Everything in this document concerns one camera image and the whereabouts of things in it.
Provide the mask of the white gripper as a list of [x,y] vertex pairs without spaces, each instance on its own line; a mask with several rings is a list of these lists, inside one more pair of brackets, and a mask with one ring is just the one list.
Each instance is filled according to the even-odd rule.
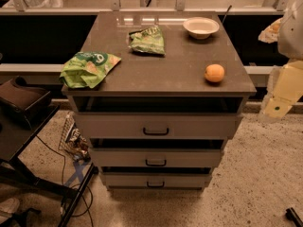
[[303,96],[303,61],[293,61],[280,69],[273,97],[263,102],[263,113],[280,119]]

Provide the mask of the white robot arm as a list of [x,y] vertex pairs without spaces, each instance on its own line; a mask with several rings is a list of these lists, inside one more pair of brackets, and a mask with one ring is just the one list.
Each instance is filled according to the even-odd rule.
[[275,66],[267,83],[260,115],[263,119],[281,119],[303,97],[303,0],[296,0],[282,18],[258,35],[264,43],[277,42],[278,52],[289,60]]

